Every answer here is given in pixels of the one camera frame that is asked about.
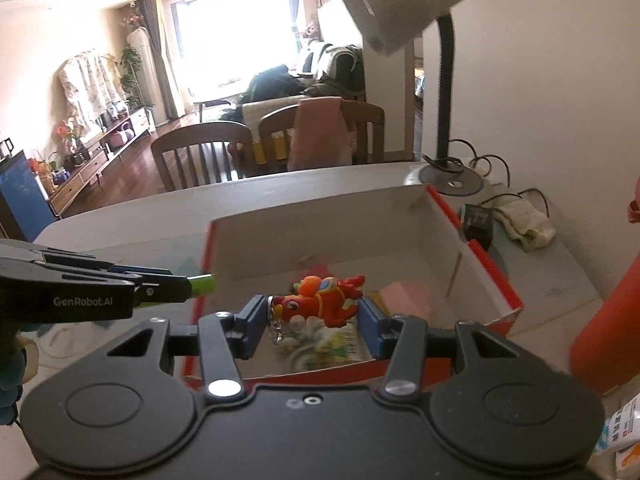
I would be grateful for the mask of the blue gloved left hand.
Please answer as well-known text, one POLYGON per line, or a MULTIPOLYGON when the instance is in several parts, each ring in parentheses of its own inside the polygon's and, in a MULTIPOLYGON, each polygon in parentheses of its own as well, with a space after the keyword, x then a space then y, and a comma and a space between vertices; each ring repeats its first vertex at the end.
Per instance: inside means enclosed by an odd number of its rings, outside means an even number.
POLYGON ((11 426, 18 419, 17 403, 26 382, 37 375, 39 350, 27 334, 37 333, 39 325, 1 326, 1 425, 11 426))

